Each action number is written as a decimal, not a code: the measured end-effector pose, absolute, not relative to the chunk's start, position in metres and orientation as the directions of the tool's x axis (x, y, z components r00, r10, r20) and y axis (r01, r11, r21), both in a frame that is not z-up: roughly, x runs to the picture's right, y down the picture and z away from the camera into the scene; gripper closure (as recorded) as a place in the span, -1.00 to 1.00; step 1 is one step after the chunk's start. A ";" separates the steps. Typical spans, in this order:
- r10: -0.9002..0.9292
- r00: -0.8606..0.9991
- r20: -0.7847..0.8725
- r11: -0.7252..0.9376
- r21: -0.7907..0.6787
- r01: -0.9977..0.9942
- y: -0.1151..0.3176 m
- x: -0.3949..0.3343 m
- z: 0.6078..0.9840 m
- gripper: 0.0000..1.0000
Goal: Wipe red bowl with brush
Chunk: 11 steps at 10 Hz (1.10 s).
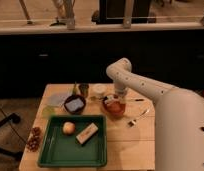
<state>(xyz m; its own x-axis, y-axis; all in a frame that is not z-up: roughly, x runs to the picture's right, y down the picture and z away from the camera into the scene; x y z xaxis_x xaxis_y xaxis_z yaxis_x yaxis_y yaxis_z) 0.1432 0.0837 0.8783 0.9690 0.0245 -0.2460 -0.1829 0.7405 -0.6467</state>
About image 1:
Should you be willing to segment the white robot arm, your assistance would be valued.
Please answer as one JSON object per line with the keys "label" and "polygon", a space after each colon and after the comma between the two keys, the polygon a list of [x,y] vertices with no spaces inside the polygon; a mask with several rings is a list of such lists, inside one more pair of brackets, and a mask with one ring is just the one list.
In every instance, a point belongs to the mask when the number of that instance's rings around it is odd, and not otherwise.
{"label": "white robot arm", "polygon": [[192,90],[140,76],[127,58],[110,64],[106,74],[115,93],[130,88],[155,109],[155,171],[204,171],[204,98]]}

